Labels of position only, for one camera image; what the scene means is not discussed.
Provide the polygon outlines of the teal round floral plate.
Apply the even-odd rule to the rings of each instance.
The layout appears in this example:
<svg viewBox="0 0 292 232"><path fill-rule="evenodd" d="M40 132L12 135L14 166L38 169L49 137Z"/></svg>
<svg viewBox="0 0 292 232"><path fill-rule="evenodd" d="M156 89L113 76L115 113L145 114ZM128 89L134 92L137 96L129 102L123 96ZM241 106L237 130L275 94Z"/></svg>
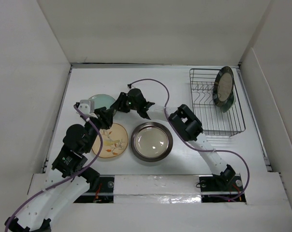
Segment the teal round floral plate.
<svg viewBox="0 0 292 232"><path fill-rule="evenodd" d="M93 115L95 109L99 109L102 107L106 107L106 109L109 109L111 105L116 101L112 96L107 94L96 94L88 98L88 100L90 101L90 105L93 106L93 109L90 110L89 115Z"/></svg>

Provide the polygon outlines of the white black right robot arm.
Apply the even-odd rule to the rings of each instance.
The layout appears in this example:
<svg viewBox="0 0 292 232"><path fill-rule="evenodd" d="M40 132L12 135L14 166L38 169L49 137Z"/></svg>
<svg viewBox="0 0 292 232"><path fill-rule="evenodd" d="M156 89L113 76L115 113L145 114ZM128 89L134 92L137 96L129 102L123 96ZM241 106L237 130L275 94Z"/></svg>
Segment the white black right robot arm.
<svg viewBox="0 0 292 232"><path fill-rule="evenodd" d="M171 108L172 112L169 113L168 107L146 101L141 90L134 88L128 93L121 92L111 108L123 113L135 110L142 118L168 122L179 138L197 151L207 163L218 189L224 191L232 185L234 169L207 141L202 123L187 105Z"/></svg>

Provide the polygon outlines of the yellow bird pattern plate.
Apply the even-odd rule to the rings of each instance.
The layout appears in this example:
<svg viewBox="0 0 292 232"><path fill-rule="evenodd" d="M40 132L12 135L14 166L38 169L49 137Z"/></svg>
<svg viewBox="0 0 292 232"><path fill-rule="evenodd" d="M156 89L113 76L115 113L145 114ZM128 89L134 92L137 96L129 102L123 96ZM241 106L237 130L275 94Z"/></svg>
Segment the yellow bird pattern plate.
<svg viewBox="0 0 292 232"><path fill-rule="evenodd" d="M103 139L100 158L114 158L126 150L129 139L127 131L122 125L114 123L110 129L101 129L100 134Z"/></svg>

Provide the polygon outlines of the teal rectangular divided plate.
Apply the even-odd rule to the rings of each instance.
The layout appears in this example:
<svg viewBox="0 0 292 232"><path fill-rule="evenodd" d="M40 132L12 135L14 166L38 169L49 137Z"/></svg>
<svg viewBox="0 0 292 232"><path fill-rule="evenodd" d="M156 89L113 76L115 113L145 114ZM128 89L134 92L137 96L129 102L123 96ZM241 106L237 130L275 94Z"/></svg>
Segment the teal rectangular divided plate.
<svg viewBox="0 0 292 232"><path fill-rule="evenodd" d="M229 109L234 105L235 103L235 96L234 93L232 93L229 97L229 99L227 100L227 102L221 106L221 110L223 113L226 113L229 111Z"/></svg>

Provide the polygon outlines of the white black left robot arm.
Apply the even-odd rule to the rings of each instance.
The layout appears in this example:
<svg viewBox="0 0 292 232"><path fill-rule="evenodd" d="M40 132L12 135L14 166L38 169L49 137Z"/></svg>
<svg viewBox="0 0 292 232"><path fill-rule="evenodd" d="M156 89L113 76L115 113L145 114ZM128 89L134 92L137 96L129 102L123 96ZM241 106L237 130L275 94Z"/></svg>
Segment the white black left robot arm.
<svg viewBox="0 0 292 232"><path fill-rule="evenodd" d="M63 146L53 161L42 190L28 198L5 222L5 231L49 232L64 211L86 191L99 187L100 175L87 164L89 153L101 129L113 124L113 109L96 109L94 115L77 113L84 125L73 124L63 138Z"/></svg>

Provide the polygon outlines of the grey rim cream plate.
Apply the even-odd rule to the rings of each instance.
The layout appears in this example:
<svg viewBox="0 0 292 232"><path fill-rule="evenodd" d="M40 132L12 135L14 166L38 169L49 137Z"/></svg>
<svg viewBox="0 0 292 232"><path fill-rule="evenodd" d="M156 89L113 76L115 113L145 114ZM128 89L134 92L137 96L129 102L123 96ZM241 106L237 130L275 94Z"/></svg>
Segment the grey rim cream plate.
<svg viewBox="0 0 292 232"><path fill-rule="evenodd" d="M166 158L173 148L170 130L158 122L146 122L137 126L130 138L133 154L145 162L158 162Z"/></svg>

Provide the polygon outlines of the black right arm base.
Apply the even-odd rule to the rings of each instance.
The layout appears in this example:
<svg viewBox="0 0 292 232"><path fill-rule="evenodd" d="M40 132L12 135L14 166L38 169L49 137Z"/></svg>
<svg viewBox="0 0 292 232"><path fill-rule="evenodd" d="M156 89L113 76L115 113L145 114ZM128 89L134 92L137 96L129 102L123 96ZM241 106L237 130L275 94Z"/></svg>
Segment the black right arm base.
<svg viewBox="0 0 292 232"><path fill-rule="evenodd" d="M212 175L201 175L196 188L200 189L202 203L246 202L244 193L231 201L231 198L236 197L243 190L239 174L226 187L219 187Z"/></svg>

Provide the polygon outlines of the dark striped rim plate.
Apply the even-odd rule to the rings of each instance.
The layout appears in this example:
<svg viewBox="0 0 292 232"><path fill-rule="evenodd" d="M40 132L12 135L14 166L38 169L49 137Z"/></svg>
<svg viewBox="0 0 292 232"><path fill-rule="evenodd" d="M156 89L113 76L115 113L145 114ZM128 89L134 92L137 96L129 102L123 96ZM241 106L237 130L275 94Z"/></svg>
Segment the dark striped rim plate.
<svg viewBox="0 0 292 232"><path fill-rule="evenodd" d="M225 106L234 93L234 74L229 66L221 68L213 85L213 101L217 107Z"/></svg>

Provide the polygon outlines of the black wire dish rack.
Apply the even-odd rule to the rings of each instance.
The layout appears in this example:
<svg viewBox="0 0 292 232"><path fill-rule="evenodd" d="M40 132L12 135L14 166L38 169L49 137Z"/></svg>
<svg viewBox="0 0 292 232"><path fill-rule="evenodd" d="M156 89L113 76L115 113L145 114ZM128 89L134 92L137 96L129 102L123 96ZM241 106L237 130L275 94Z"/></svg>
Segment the black wire dish rack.
<svg viewBox="0 0 292 232"><path fill-rule="evenodd" d="M213 85L219 69L190 69L192 110L202 123L204 134L233 136L245 131L245 121L234 83L235 103L223 113L213 101Z"/></svg>

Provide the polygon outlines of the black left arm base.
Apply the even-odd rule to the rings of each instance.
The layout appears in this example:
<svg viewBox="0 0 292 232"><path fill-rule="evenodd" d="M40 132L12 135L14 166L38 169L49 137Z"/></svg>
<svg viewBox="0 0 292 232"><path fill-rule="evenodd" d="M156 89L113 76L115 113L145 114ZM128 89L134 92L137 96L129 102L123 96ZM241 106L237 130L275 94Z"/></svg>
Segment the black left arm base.
<svg viewBox="0 0 292 232"><path fill-rule="evenodd" d="M97 187L88 190L78 197L74 203L113 203L114 202L114 175L100 176Z"/></svg>

